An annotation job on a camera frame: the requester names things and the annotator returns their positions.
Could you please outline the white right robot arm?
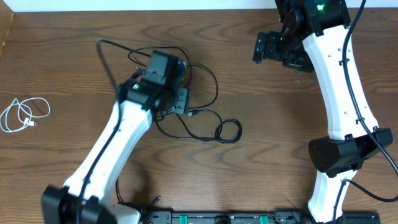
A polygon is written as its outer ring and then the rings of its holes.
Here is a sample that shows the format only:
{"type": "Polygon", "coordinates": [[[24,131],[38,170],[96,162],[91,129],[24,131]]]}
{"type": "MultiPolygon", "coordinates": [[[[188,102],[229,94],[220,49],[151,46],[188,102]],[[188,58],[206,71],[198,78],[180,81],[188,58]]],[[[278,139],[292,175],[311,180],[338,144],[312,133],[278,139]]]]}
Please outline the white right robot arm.
{"type": "Polygon", "coordinates": [[[276,0],[282,29],[257,36],[253,60],[281,62],[315,72],[326,109],[328,134],[309,142],[317,176],[303,223],[379,223],[371,212],[345,213],[343,200],[364,162],[385,153],[392,131],[374,117],[352,48],[358,23],[344,1],[276,0]]]}

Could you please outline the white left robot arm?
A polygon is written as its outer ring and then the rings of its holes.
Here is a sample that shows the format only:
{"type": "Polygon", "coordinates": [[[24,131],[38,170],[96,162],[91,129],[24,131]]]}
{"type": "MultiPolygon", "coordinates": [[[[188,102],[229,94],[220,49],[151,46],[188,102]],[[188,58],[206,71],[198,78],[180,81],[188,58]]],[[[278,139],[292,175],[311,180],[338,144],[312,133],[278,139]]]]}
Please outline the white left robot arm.
{"type": "Polygon", "coordinates": [[[183,60],[155,50],[146,68],[117,87],[109,121],[86,159],[62,188],[42,194],[45,223],[139,223],[138,209],[110,205],[113,187],[157,113],[187,112],[190,91],[180,86],[186,69],[183,60]]]}

